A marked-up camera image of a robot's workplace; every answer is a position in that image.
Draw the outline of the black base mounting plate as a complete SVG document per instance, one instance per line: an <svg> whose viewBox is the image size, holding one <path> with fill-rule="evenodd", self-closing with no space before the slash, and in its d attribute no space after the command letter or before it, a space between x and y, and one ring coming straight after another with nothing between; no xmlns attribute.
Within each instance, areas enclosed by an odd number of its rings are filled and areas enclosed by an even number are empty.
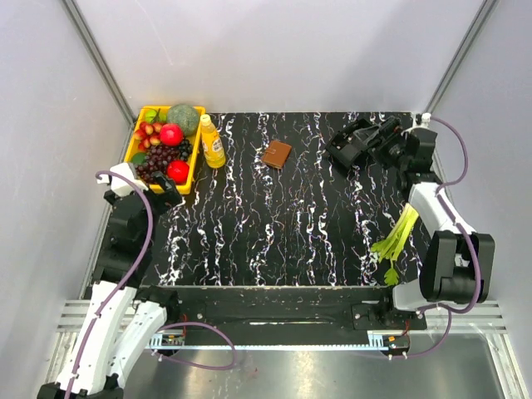
<svg viewBox="0 0 532 399"><path fill-rule="evenodd" d="M398 311L380 287L178 286L178 309L248 350L372 350L382 335L426 330L424 317Z"/></svg>

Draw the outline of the red pomegranate lower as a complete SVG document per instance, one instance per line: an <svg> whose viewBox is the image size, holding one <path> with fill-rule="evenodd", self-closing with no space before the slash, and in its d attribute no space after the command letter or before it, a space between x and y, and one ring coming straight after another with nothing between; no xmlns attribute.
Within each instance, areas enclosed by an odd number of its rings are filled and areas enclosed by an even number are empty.
<svg viewBox="0 0 532 399"><path fill-rule="evenodd" d="M189 165L183 160L171 161L166 169L166 175L177 185L183 185L188 179L190 172Z"/></svg>

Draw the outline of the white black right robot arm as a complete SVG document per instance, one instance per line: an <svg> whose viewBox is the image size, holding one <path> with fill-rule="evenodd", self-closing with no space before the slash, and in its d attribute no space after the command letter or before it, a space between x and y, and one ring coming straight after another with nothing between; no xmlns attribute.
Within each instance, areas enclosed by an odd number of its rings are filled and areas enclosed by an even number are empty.
<svg viewBox="0 0 532 399"><path fill-rule="evenodd" d="M430 120L431 116L424 114L421 124L403 129L396 117L390 117L377 127L370 145L377 162L397 170L399 189L406 200L392 231L374 243L371 251L379 260L395 264L415 222L422 222L431 235L416 280L400 283L394 268L385 273L392 300L377 311L380 323L390 329L399 328L408 311L442 307L463 314L488 298L495 241L467 224L448 199L446 183L432 169L437 133L430 130Z"/></svg>

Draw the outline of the black plastic card box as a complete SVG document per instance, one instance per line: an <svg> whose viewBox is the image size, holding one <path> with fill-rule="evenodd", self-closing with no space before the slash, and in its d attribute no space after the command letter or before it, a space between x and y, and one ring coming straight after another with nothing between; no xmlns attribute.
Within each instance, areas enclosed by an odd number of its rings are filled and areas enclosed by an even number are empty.
<svg viewBox="0 0 532 399"><path fill-rule="evenodd" d="M348 170L368 152L379 128L365 119L350 122L332 137L325 150L336 165Z"/></svg>

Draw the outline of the small red fruit cluster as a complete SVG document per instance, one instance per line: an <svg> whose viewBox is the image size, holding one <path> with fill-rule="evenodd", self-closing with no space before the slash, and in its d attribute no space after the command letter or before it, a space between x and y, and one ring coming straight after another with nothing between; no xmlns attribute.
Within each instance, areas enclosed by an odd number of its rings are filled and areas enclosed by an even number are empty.
<svg viewBox="0 0 532 399"><path fill-rule="evenodd" d="M139 152L146 152L152 146L158 146L160 141L161 123L149 124L146 121L140 123L138 129L133 133L133 139L137 143Z"/></svg>

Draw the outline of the yellow juice bottle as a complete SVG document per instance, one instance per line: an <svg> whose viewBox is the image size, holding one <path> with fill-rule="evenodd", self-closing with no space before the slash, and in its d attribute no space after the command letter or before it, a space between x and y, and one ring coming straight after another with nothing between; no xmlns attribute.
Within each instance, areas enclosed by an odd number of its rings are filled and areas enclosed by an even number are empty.
<svg viewBox="0 0 532 399"><path fill-rule="evenodd" d="M208 114L203 114L199 123L206 163L210 168L221 168L225 165L225 152L219 132Z"/></svg>

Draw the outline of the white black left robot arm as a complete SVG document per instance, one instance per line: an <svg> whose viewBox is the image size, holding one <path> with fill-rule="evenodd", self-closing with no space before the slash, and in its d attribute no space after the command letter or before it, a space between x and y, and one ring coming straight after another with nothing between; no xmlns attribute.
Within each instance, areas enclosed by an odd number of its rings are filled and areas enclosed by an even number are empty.
<svg viewBox="0 0 532 399"><path fill-rule="evenodd" d="M74 348L54 382L40 398L121 398L133 366L159 328L180 320L179 296L156 285L141 287L152 260L158 219L181 201L170 180L155 179L161 193L137 176L130 162L97 173L108 185L111 205L101 256L96 262L91 299Z"/></svg>

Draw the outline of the green melon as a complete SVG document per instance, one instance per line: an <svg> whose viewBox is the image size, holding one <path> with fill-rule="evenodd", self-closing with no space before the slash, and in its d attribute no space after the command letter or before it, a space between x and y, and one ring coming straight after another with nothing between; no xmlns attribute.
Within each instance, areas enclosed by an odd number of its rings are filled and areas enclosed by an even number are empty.
<svg viewBox="0 0 532 399"><path fill-rule="evenodd" d="M178 104L167 111L166 121L178 125L184 136L192 136L198 129L200 113L193 106Z"/></svg>

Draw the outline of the yellow plastic fruit tray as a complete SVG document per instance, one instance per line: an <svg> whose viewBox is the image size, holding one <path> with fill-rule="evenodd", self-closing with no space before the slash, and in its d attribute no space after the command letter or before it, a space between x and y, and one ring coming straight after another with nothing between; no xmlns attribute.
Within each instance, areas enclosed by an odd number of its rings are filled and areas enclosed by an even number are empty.
<svg viewBox="0 0 532 399"><path fill-rule="evenodd" d="M157 194L163 188L155 179L160 172L183 195L191 191L194 170L201 147L202 106L174 108L145 106L133 130L125 162L134 166L141 182Z"/></svg>

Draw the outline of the green lime fruit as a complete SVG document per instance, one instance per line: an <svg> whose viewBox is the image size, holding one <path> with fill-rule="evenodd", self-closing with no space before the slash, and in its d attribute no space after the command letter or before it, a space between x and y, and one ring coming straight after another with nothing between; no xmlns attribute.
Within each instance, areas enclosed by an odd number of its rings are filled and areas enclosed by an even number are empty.
<svg viewBox="0 0 532 399"><path fill-rule="evenodd" d="M133 165L141 165L145 161L145 158L145 152L138 152L131 157L130 163Z"/></svg>

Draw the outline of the black grape bunch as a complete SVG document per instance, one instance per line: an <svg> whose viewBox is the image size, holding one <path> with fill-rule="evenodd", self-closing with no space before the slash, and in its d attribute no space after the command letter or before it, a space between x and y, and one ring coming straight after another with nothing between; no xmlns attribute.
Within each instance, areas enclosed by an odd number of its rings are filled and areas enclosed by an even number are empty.
<svg viewBox="0 0 532 399"><path fill-rule="evenodd" d="M176 159L187 162L192 154L193 149L194 146L190 143L190 141L184 138L181 143L177 145Z"/></svg>

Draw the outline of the brown leather card holder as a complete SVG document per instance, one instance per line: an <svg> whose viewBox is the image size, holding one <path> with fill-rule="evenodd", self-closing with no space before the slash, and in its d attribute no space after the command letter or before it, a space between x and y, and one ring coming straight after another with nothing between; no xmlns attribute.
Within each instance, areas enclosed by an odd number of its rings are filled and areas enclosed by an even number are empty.
<svg viewBox="0 0 532 399"><path fill-rule="evenodd" d="M266 148L262 162L275 169L282 169L288 156L290 155L292 146L280 142L278 140L272 140Z"/></svg>

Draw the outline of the red pomegranate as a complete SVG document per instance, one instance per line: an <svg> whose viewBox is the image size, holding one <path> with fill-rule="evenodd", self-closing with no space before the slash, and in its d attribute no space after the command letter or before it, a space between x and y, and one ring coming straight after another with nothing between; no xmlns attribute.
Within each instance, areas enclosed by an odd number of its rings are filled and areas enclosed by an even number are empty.
<svg viewBox="0 0 532 399"><path fill-rule="evenodd" d="M166 175L177 185L183 185L188 179L190 172L189 165L183 160L171 161L166 169Z"/></svg>
<svg viewBox="0 0 532 399"><path fill-rule="evenodd" d="M177 146L184 139L184 134L177 124L165 124L160 129L160 141L167 146Z"/></svg>

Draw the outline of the red pomegranate upper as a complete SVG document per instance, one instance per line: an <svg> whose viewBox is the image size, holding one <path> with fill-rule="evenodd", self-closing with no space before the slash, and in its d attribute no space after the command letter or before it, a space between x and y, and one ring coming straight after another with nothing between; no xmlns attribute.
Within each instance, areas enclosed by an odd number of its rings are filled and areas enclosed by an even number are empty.
<svg viewBox="0 0 532 399"><path fill-rule="evenodd" d="M167 146L177 146L184 139L184 134L177 124L165 124L160 129L160 141Z"/></svg>

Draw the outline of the dark purple grape bunch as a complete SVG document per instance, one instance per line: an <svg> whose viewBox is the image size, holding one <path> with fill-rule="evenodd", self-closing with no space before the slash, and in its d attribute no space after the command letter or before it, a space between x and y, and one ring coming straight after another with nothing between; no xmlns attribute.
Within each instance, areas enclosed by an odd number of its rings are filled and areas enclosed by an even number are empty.
<svg viewBox="0 0 532 399"><path fill-rule="evenodd" d="M134 165L137 177L147 184L154 184L151 175L156 171L166 174L168 164L177 160L176 150L176 146L152 146L145 152L145 161L141 165Z"/></svg>

